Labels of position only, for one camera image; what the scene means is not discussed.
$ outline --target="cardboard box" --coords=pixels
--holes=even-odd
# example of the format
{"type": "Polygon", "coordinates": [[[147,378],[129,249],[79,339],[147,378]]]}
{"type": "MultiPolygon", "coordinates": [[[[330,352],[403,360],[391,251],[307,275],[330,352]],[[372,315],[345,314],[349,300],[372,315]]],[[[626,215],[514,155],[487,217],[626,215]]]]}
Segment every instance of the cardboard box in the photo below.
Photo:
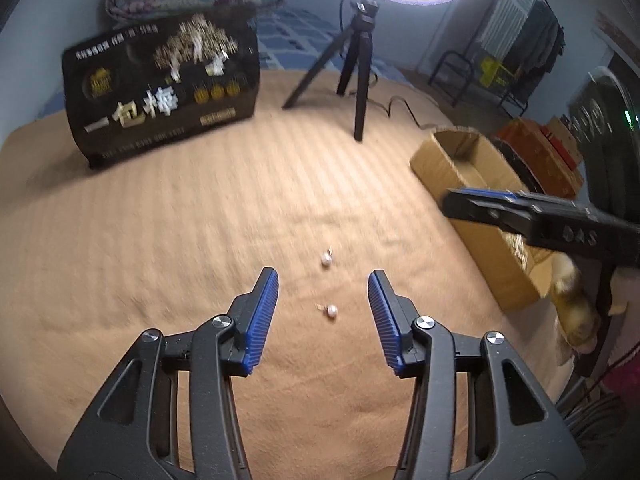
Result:
{"type": "Polygon", "coordinates": [[[578,149],[578,142],[562,121],[557,117],[554,117],[549,121],[546,125],[546,129],[549,131],[552,137],[549,140],[557,139],[564,150],[568,153],[568,155],[573,159],[575,163],[575,167],[571,168],[575,170],[575,168],[582,162],[582,154],[580,153],[580,149],[578,149]]]}
{"type": "Polygon", "coordinates": [[[569,169],[537,122],[518,118],[503,128],[497,137],[518,154],[546,194],[569,200],[577,196],[584,183],[580,172],[569,169]]]}
{"type": "Polygon", "coordinates": [[[215,7],[84,41],[63,54],[66,114],[92,168],[251,117],[253,11],[215,7]]]}
{"type": "MultiPolygon", "coordinates": [[[[500,152],[472,128],[437,129],[410,165],[439,206],[451,188],[526,190],[500,152]]],[[[551,285],[551,252],[524,246],[523,265],[510,237],[500,229],[459,220],[451,224],[503,311],[524,308],[546,296],[551,285]]]]}

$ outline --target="wall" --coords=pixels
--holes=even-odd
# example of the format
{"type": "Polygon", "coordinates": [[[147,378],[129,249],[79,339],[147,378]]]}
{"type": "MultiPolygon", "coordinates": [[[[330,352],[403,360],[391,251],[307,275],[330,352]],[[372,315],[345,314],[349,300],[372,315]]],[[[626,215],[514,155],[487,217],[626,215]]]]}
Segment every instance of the wall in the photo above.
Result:
{"type": "MultiPolygon", "coordinates": [[[[302,7],[338,26],[338,3],[340,0],[287,0],[293,6],[302,7]]],[[[430,72],[430,63],[420,63],[428,56],[442,33],[444,25],[453,15],[467,15],[456,12],[462,0],[436,6],[410,6],[388,0],[378,0],[380,12],[376,19],[374,52],[376,56],[402,68],[414,69],[420,64],[425,72],[430,72]]],[[[468,8],[482,7],[488,0],[464,0],[468,8]]],[[[345,20],[352,13],[345,4],[345,20]]]]}
{"type": "Polygon", "coordinates": [[[418,71],[431,75],[444,52],[464,52],[492,1],[456,0],[418,71]]]}
{"type": "Polygon", "coordinates": [[[546,123],[567,112],[567,103],[584,83],[589,70],[608,64],[613,51],[594,31],[596,10],[601,10],[638,41],[640,32],[620,0],[548,0],[564,27],[566,47],[529,101],[527,116],[546,123]]]}
{"type": "Polygon", "coordinates": [[[0,144],[62,85],[62,51],[100,31],[100,0],[20,0],[0,32],[0,144]]]}

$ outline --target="tripod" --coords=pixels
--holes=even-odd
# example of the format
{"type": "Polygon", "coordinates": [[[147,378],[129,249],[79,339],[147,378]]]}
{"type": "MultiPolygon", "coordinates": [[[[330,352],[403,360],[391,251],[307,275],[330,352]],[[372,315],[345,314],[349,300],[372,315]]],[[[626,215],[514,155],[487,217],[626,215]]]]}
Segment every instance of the tripod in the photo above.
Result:
{"type": "Polygon", "coordinates": [[[358,90],[356,92],[356,118],[353,138],[362,142],[364,131],[364,116],[367,111],[367,97],[369,95],[369,76],[371,74],[371,56],[373,53],[373,41],[371,32],[375,27],[375,17],[378,13],[378,4],[373,0],[362,0],[355,6],[356,15],[351,20],[349,27],[344,29],[318,58],[315,65],[306,73],[298,87],[289,96],[282,106],[283,110],[293,107],[298,98],[303,94],[309,84],[316,78],[327,62],[344,46],[351,37],[347,57],[344,60],[342,73],[336,93],[344,96],[347,85],[358,63],[358,90]]]}

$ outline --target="black box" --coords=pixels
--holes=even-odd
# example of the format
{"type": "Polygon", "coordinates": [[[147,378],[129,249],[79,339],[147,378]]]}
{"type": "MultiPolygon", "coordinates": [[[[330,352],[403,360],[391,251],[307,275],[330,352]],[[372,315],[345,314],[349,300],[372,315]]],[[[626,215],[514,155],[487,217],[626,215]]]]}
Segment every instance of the black box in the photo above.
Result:
{"type": "Polygon", "coordinates": [[[260,82],[251,18],[245,7],[216,7],[66,50],[66,116],[89,165],[251,117],[260,82]]]}

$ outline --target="hanging clothes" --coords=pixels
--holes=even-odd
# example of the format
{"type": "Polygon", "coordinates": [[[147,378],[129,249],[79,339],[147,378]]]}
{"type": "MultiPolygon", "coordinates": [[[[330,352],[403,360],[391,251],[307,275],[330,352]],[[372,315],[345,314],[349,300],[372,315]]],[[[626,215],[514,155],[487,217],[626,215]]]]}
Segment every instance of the hanging clothes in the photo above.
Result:
{"type": "Polygon", "coordinates": [[[536,2],[503,65],[514,73],[511,94],[521,103],[529,100],[545,73],[564,52],[564,29],[546,2],[536,2]]]}
{"type": "Polygon", "coordinates": [[[512,73],[526,73],[545,66],[559,29],[554,12],[545,2],[536,2],[502,64],[512,73]]]}

